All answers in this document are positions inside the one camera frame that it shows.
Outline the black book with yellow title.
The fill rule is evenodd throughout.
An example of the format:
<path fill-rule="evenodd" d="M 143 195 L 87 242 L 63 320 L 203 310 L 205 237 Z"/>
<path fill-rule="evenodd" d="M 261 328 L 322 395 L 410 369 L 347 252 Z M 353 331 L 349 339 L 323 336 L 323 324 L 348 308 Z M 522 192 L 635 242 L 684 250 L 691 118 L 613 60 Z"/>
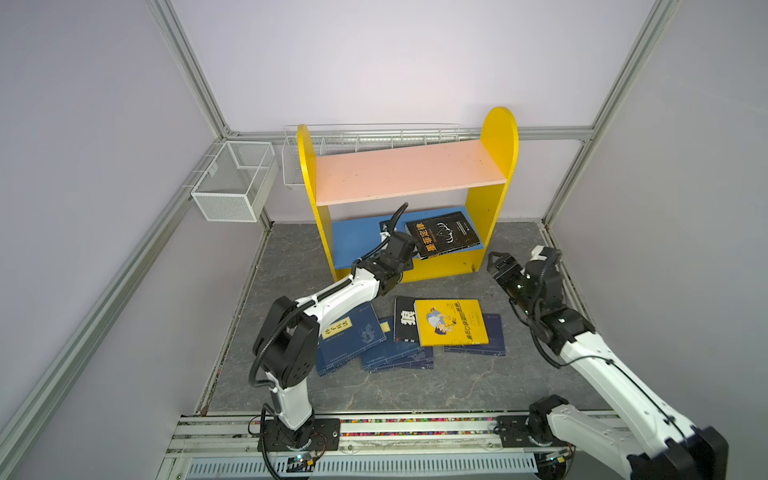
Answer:
<path fill-rule="evenodd" d="M 480 247 L 482 242 L 473 224 L 463 211 L 419 218 L 406 223 L 416 239 L 418 256 L 422 260 Z"/>

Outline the dark wolf cover book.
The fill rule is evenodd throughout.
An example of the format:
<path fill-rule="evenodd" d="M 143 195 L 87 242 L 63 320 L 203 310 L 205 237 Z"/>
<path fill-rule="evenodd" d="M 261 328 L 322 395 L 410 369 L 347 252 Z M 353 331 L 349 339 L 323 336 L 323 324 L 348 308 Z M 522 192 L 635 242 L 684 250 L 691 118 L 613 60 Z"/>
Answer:
<path fill-rule="evenodd" d="M 414 297 L 397 296 L 394 304 L 393 329 L 397 342 L 420 343 Z"/>

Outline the yellow cartoon cover book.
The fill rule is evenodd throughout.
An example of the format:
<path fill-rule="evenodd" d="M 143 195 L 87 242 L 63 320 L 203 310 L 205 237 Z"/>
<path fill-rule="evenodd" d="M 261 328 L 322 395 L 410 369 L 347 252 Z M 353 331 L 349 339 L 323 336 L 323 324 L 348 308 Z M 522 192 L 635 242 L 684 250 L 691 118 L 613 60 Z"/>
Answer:
<path fill-rule="evenodd" d="M 489 343 L 483 312 L 476 299 L 418 299 L 414 309 L 422 347 Z"/>

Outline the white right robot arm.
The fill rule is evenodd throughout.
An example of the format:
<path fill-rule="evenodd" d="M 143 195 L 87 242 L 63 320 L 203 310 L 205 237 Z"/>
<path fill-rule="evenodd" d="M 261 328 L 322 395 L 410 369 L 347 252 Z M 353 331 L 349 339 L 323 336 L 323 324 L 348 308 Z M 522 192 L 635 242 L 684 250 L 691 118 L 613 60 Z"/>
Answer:
<path fill-rule="evenodd" d="M 652 391 L 609 348 L 594 325 L 566 305 L 561 252 L 537 246 L 526 264 L 491 252 L 487 270 L 507 294 L 536 350 L 551 366 L 574 368 L 617 414 L 622 433 L 558 395 L 529 407 L 524 427 L 537 446 L 565 442 L 625 479 L 723 479 L 729 446 L 713 427 L 699 428 Z"/>

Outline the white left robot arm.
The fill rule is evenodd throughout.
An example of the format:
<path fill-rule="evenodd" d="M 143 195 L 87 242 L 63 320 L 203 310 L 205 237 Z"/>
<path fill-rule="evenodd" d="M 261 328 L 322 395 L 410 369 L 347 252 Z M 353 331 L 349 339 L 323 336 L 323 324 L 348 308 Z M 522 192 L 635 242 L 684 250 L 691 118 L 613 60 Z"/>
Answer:
<path fill-rule="evenodd" d="M 271 394 L 265 411 L 275 426 L 261 426 L 263 437 L 274 433 L 290 449 L 309 445 L 315 415 L 307 377 L 315 366 L 321 334 L 344 314 L 391 291 L 413 268 L 416 253 L 416 239 L 395 231 L 331 286 L 298 300 L 282 296 L 272 303 L 254 342 L 248 372 L 250 386 L 266 387 Z"/>

